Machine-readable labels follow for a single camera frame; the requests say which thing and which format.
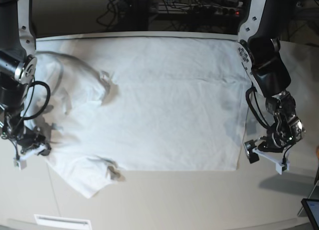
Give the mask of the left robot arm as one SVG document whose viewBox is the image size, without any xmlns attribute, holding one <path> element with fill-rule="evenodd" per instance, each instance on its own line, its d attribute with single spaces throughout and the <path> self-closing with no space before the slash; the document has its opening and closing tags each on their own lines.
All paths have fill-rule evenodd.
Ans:
<svg viewBox="0 0 319 230">
<path fill-rule="evenodd" d="M 250 163 L 264 157 L 282 174 L 290 168 L 290 149 L 305 135 L 296 102 L 287 91 L 290 74 L 280 56 L 279 36 L 302 0 L 250 0 L 240 24 L 237 53 L 252 86 L 245 99 L 266 135 L 244 143 Z"/>
</svg>

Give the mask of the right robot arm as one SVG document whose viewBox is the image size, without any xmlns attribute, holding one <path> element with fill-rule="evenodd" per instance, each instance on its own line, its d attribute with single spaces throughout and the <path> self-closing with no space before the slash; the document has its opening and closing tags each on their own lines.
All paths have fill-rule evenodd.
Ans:
<svg viewBox="0 0 319 230">
<path fill-rule="evenodd" d="M 40 129 L 25 126 L 48 106 L 50 87 L 35 80 L 37 58 L 33 31 L 32 0 L 0 0 L 0 136 L 14 146 L 14 165 L 20 170 L 32 155 L 47 156 L 51 147 Z M 39 85 L 46 89 L 41 109 L 26 116 L 28 91 Z"/>
</svg>

